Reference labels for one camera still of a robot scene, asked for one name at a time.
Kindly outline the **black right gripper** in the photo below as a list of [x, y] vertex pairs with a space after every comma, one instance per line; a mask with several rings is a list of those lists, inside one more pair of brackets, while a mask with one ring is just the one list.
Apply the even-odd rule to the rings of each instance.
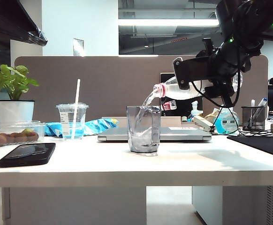
[[[212, 45], [201, 50], [196, 58], [173, 60], [174, 73], [181, 90], [190, 89], [190, 82], [203, 86], [209, 98], [224, 95], [233, 96], [233, 89], [238, 85], [238, 70], [247, 72], [251, 68], [250, 56], [243, 53], [232, 43], [223, 43], [214, 49]], [[223, 81], [228, 86], [216, 86]]]

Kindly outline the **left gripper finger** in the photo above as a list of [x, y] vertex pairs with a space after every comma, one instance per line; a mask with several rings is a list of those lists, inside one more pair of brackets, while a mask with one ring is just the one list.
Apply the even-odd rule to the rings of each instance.
[[5, 26], [0, 28], [0, 39], [12, 39], [29, 44], [44, 46], [44, 34], [39, 28], [37, 28], [36, 31], [25, 31], [17, 27], [8, 28]]
[[[36, 31], [39, 28], [18, 0], [0, 0], [0, 28], [5, 26], [17, 27], [25, 31]], [[44, 34], [44, 45], [47, 42]]]

